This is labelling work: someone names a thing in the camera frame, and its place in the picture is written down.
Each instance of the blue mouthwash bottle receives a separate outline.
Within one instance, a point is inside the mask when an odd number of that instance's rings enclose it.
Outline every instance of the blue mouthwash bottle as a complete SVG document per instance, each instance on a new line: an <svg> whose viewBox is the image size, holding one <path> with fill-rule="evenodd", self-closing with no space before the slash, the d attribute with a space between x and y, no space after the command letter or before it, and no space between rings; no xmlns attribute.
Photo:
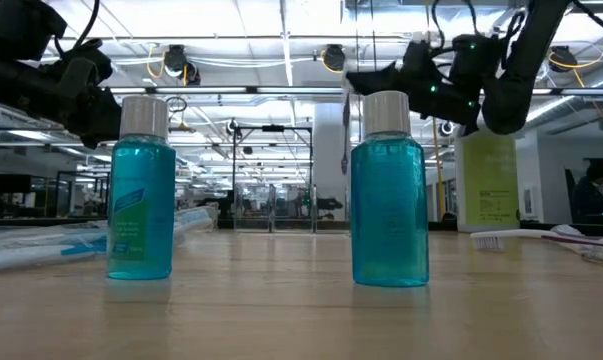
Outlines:
<svg viewBox="0 0 603 360"><path fill-rule="evenodd" d="M410 137L408 96L382 91L364 100L365 141L352 151L354 281L377 286L428 283L428 214L423 149Z"/></svg>
<svg viewBox="0 0 603 360"><path fill-rule="evenodd" d="M161 279L172 271L176 152L168 146L168 107L123 99L120 140L112 151L108 277Z"/></svg>

